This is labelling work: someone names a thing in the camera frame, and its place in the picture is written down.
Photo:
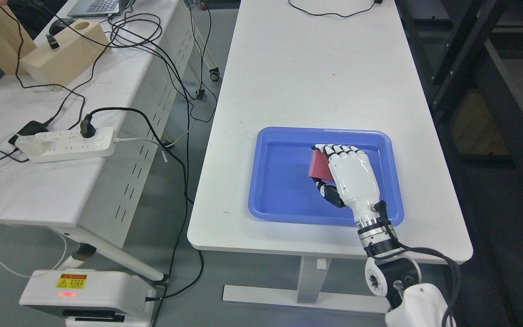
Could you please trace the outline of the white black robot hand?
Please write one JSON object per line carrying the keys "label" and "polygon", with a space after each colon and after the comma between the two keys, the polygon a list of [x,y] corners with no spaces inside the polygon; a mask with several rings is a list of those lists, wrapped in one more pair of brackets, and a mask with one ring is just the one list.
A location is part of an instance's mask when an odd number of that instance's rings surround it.
{"label": "white black robot hand", "polygon": [[322,197],[338,208],[351,208],[357,228],[378,223],[375,205],[380,202],[380,190],[368,155],[354,145],[315,144],[312,149],[326,156],[334,181],[328,185],[312,178]]}

